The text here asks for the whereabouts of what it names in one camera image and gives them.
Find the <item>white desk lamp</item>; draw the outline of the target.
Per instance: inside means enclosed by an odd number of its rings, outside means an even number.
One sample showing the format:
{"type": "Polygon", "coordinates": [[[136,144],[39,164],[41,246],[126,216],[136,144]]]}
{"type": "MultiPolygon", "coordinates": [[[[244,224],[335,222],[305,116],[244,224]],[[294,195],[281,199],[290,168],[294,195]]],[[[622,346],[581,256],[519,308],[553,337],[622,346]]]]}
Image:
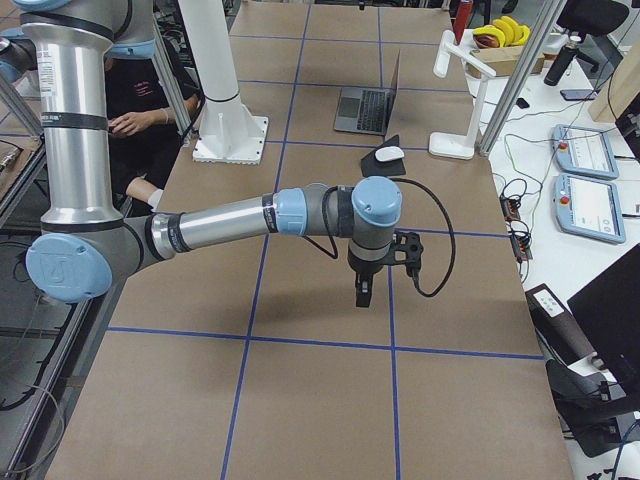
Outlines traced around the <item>white desk lamp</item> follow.
{"type": "Polygon", "coordinates": [[[451,30],[445,30],[442,33],[433,66],[435,76],[446,77],[452,55],[464,60],[467,65],[474,67],[480,73],[476,98],[474,102],[462,98],[451,98],[452,103],[444,107],[447,120],[443,125],[446,130],[431,132],[428,148],[432,156],[469,160],[475,155],[488,81],[496,77],[496,71],[467,50],[457,46],[454,33],[451,30]]]}

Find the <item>black water bottle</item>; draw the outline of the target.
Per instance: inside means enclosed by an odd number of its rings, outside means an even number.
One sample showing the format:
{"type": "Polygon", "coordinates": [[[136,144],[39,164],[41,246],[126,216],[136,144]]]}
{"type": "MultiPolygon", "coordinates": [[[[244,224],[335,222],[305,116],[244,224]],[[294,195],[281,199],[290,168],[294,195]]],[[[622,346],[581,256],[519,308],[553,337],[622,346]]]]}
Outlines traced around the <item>black water bottle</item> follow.
{"type": "Polygon", "coordinates": [[[577,35],[568,37],[566,43],[560,49],[554,62],[552,63],[548,73],[544,78],[544,83],[549,86],[556,86],[562,75],[567,70],[569,64],[573,61],[578,53],[578,46],[581,38],[577,35]]]}

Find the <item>cardboard box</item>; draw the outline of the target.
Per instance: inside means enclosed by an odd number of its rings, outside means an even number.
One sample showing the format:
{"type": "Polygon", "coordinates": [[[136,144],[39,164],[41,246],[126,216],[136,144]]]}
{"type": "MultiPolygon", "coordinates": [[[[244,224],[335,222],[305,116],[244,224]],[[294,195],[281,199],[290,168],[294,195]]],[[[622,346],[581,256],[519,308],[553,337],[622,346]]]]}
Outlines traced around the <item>cardboard box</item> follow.
{"type": "MultiPolygon", "coordinates": [[[[504,48],[487,48],[487,49],[474,49],[470,53],[474,58],[483,62],[487,66],[491,67],[496,72],[496,77],[508,77],[516,68],[516,64],[524,46],[512,46],[504,48]]],[[[532,74],[538,74],[541,72],[544,65],[545,57],[542,53],[539,53],[532,74]]],[[[480,71],[467,63],[467,72],[474,78],[480,78],[480,71]]]]}

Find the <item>grey laptop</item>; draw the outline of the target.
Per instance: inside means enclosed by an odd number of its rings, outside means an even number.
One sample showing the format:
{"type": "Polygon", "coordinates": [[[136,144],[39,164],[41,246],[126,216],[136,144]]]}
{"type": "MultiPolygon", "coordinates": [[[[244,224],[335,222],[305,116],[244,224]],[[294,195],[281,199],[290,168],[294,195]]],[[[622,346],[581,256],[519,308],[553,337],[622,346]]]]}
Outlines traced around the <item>grey laptop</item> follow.
{"type": "Polygon", "coordinates": [[[343,87],[340,91],[334,129],[384,136],[398,91],[401,54],[397,53],[389,88],[343,87]]]}

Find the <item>red bottle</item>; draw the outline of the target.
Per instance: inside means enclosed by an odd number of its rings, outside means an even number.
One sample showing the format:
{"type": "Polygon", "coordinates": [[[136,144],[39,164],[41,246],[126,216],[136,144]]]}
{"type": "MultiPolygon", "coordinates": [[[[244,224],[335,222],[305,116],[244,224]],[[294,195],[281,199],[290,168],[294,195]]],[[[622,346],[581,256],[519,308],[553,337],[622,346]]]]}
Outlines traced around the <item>red bottle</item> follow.
{"type": "Polygon", "coordinates": [[[467,27],[468,20],[473,12],[473,0],[460,0],[457,6],[454,22],[453,33],[455,44],[458,45],[467,27]]]}

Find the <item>lower blue teach pendant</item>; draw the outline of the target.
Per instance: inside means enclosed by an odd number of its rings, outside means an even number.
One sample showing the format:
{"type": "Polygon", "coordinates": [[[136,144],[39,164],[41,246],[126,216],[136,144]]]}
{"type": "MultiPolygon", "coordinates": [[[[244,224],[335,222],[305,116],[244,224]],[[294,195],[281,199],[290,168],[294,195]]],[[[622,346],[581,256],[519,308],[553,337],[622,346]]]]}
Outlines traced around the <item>lower blue teach pendant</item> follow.
{"type": "Polygon", "coordinates": [[[626,241],[618,190],[612,182],[563,173],[555,179],[553,201],[563,232],[612,244],[626,241]]]}

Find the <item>white computer mouse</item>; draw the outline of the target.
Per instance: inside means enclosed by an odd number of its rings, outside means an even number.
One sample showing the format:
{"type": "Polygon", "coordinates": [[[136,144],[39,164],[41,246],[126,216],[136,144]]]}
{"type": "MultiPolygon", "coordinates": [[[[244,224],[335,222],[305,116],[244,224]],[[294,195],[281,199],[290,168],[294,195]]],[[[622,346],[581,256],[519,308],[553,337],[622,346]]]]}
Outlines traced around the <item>white computer mouse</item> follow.
{"type": "Polygon", "coordinates": [[[389,163],[403,159],[405,153],[399,146],[391,145],[377,149],[374,157],[377,162],[389,163]]]}

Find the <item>yellow bananas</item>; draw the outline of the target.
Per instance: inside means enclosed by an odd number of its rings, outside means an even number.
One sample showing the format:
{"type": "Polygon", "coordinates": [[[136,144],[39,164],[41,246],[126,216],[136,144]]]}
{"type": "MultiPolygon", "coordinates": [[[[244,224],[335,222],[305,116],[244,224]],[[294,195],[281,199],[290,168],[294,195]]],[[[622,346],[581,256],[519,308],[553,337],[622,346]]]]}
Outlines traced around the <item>yellow bananas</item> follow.
{"type": "Polygon", "coordinates": [[[531,34],[528,25],[520,24],[509,16],[502,16],[489,25],[472,31],[475,44],[479,48],[503,48],[524,45],[531,34]]]}

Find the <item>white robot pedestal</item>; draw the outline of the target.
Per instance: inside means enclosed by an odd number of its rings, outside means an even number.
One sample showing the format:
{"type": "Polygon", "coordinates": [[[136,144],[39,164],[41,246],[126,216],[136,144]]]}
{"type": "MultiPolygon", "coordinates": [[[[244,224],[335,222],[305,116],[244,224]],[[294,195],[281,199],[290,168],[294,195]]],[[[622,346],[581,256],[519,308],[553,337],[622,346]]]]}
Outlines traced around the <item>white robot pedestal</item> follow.
{"type": "Polygon", "coordinates": [[[187,0],[179,8],[204,95],[193,158],[258,164],[269,120],[241,100],[223,3],[187,0]]]}

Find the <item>upper blue teach pendant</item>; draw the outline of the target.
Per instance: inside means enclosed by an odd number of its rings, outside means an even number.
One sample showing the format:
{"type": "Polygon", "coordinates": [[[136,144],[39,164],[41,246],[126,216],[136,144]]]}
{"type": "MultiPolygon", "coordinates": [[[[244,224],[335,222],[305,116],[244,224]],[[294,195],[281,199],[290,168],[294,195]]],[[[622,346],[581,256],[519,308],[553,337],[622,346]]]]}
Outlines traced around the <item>upper blue teach pendant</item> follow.
{"type": "Polygon", "coordinates": [[[552,132],[552,153],[559,168],[604,180],[614,180],[619,169],[604,130],[558,124],[552,132]]]}

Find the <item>black office chair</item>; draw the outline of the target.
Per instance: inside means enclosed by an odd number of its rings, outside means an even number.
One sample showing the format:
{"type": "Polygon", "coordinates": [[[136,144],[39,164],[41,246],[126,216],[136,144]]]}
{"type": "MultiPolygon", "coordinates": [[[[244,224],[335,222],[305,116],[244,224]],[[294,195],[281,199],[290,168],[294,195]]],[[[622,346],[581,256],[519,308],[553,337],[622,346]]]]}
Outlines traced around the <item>black office chair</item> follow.
{"type": "MultiPolygon", "coordinates": [[[[583,0],[568,1],[556,24],[565,30],[570,36],[577,35],[584,38],[586,35],[594,37],[608,35],[627,19],[629,7],[617,1],[583,0]]],[[[590,72],[596,73],[599,63],[579,52],[579,59],[592,65],[590,72]]]]}

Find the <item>seated person in black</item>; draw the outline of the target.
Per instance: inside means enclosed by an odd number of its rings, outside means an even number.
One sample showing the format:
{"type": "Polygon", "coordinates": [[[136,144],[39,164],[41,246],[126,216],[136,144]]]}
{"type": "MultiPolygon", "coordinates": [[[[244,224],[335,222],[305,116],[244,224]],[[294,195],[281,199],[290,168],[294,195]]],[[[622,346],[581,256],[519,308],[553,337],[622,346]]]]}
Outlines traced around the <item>seated person in black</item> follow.
{"type": "Polygon", "coordinates": [[[105,60],[112,191],[132,199],[133,216],[157,208],[183,141],[150,60],[105,60]]]}

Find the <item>aluminium frame post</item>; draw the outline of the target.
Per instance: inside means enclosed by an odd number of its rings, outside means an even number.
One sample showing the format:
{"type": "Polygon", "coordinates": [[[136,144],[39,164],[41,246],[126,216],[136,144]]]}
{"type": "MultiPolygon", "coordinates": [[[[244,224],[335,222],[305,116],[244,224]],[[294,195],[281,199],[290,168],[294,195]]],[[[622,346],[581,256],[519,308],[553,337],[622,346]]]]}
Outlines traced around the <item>aluminium frame post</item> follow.
{"type": "Polygon", "coordinates": [[[478,153],[481,156],[489,156],[534,67],[546,37],[556,24],[566,3],[566,0],[547,0],[543,3],[533,24],[531,36],[522,50],[515,71],[509,77],[479,143],[478,153]]]}

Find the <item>dark teal mouse pad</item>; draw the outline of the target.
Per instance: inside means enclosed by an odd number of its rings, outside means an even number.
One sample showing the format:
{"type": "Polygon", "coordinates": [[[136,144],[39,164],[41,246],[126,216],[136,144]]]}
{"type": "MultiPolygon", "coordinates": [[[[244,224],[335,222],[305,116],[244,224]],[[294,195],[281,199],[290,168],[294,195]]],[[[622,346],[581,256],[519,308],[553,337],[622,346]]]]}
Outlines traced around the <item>dark teal mouse pad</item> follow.
{"type": "Polygon", "coordinates": [[[361,159],[362,175],[364,177],[405,175],[404,158],[405,152],[400,147],[400,137],[396,134],[361,159]]]}

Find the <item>black monitor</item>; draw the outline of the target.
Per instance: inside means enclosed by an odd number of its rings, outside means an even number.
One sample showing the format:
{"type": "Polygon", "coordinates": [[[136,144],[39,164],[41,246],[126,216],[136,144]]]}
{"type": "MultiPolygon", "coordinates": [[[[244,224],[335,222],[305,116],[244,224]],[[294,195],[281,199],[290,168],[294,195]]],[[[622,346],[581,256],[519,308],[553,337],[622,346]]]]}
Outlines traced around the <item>black monitor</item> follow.
{"type": "Polygon", "coordinates": [[[639,391],[639,247],[611,264],[568,300],[603,366],[626,393],[639,391]]]}

